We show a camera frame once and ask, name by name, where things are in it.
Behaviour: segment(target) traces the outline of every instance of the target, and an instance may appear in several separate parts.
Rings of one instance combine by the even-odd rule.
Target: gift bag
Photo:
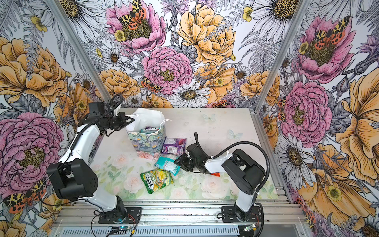
[[[126,131],[136,151],[147,152],[152,156],[159,153],[166,137],[164,130],[165,119],[162,112],[139,108],[130,117],[135,120],[126,126]],[[140,132],[141,129],[146,127],[160,127],[160,129],[154,133]]]

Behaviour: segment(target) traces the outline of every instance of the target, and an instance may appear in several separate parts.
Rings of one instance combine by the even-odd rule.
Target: floral table surface
[[[124,110],[127,114],[133,112],[133,109]],[[208,154],[216,154],[237,140],[259,144],[248,109],[161,109],[161,111],[165,118],[172,120],[166,123],[166,136],[187,138],[187,145],[190,145],[194,142],[193,132],[197,131],[199,142]],[[250,155],[256,154],[255,148],[244,145],[238,148]],[[226,173],[220,173],[220,177],[216,177],[183,170],[180,170],[177,176],[172,175],[174,184],[149,194],[139,174],[155,169],[154,164],[158,157],[159,154],[152,156],[136,152],[127,133],[118,131],[102,140],[91,162],[91,168],[97,174],[100,186],[125,201],[237,199],[239,189]],[[262,163],[263,157],[253,158],[266,168]],[[258,198],[278,198],[271,177],[261,189]]]

